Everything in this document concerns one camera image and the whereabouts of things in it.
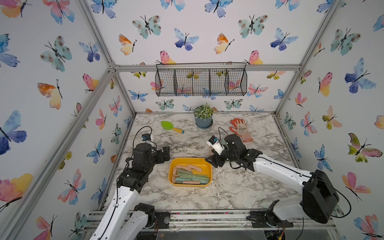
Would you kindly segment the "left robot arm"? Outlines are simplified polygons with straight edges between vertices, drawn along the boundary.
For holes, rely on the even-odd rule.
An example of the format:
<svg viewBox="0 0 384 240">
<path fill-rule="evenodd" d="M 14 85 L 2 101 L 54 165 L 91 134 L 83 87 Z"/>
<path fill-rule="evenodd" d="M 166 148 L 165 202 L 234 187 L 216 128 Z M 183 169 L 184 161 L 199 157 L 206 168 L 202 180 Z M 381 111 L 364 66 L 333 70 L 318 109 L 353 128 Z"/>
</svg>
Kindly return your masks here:
<svg viewBox="0 0 384 240">
<path fill-rule="evenodd" d="M 141 143 L 134 148 L 133 155 L 126 159 L 128 166 L 117 178 L 113 199 L 92 240 L 134 240 L 143 229 L 156 227 L 155 207 L 135 202 L 154 166 L 170 158 L 169 146 L 158 150 L 151 144 Z"/>
</svg>

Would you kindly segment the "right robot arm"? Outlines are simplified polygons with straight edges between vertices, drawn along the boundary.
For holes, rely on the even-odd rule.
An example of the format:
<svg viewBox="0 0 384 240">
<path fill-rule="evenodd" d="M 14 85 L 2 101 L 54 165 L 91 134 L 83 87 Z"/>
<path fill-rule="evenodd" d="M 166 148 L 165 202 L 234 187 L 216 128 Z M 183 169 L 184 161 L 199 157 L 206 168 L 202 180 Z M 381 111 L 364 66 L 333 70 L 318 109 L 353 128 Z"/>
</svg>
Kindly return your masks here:
<svg viewBox="0 0 384 240">
<path fill-rule="evenodd" d="M 300 197 L 275 200 L 264 210 L 263 220 L 271 227 L 306 217 L 320 224 L 326 224 L 339 203 L 342 193 L 331 183 L 327 174 L 316 170 L 309 172 L 283 164 L 256 149 L 247 149 L 241 138 L 228 135 L 223 140 L 212 136 L 207 141 L 212 155 L 205 160 L 213 167 L 224 163 L 236 163 L 239 168 L 270 176 L 293 188 Z"/>
</svg>

